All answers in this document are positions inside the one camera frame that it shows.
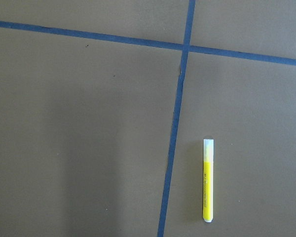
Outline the yellow highlighter pen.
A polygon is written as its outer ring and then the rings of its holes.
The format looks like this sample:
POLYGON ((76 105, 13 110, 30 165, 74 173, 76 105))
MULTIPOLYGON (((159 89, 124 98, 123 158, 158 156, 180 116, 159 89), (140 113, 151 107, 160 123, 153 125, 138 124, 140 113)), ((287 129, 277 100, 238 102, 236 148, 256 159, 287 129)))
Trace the yellow highlighter pen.
POLYGON ((203 211, 205 222, 214 218, 214 140, 203 141, 203 211))

